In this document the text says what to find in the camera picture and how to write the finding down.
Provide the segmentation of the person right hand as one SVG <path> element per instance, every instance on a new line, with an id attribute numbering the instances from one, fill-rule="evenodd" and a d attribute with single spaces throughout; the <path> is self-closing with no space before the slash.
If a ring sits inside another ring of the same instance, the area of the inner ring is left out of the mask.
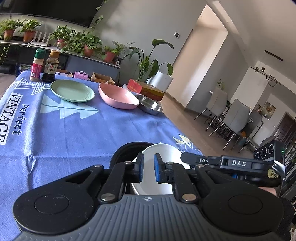
<path id="1" fill-rule="evenodd" d="M 272 188 L 272 187 L 259 187 L 259 188 L 261 190 L 264 190 L 264 191 L 267 191 L 267 192 L 273 194 L 276 197 L 278 196 L 275 188 Z"/>

